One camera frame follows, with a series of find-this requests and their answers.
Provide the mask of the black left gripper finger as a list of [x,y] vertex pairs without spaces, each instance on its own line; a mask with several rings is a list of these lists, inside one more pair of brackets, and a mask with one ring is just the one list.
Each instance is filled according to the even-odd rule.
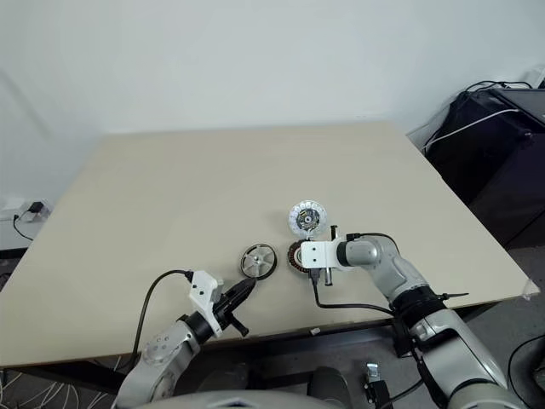
[[235,305],[239,306],[248,299],[252,291],[255,289],[256,282],[239,282],[235,291]]
[[246,278],[239,281],[231,288],[232,299],[246,299],[254,290],[256,279]]

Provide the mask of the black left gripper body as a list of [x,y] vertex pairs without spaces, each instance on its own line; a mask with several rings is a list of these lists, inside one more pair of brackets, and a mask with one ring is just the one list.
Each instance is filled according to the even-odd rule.
[[213,314],[222,330],[232,325],[242,337],[246,337],[250,330],[233,315],[234,310],[240,305],[235,305],[235,299],[231,297],[231,288],[222,293],[220,300],[214,304]]

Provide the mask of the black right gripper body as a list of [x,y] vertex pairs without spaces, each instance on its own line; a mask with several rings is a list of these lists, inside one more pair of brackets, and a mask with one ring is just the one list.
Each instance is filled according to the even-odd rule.
[[330,240],[313,242],[310,251],[311,270],[324,274],[324,284],[332,286],[332,271],[339,265],[336,247],[338,246],[338,226],[330,226]]

